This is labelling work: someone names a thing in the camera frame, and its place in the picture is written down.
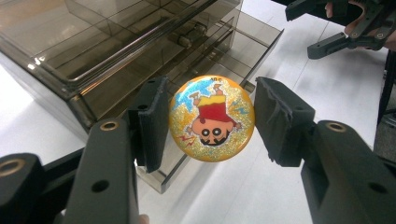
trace white surface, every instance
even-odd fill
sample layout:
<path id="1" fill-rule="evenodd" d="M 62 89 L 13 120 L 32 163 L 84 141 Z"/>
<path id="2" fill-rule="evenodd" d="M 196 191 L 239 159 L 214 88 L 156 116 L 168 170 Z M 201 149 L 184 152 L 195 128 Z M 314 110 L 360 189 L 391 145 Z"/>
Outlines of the white surface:
<path id="1" fill-rule="evenodd" d="M 284 7 L 269 0 L 245 0 L 243 10 L 285 29 L 257 75 L 282 81 L 317 110 L 316 121 L 342 121 L 372 147 L 386 51 L 343 50 L 311 61 L 306 47 L 342 27 L 307 15 L 286 22 Z M 84 146 L 1 68 L 0 104 L 0 157 L 38 152 L 48 163 Z M 257 132 L 228 161 L 191 160 L 164 195 L 141 181 L 138 190 L 151 224 L 311 222 L 300 168 L 270 162 Z"/>

